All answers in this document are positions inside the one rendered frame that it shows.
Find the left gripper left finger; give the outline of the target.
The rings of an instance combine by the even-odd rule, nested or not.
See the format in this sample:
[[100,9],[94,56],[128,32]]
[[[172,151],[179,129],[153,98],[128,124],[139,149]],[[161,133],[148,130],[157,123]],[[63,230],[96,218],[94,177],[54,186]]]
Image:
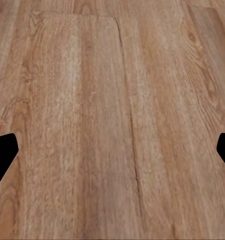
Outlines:
[[14,133],[0,136],[0,181],[19,151]]

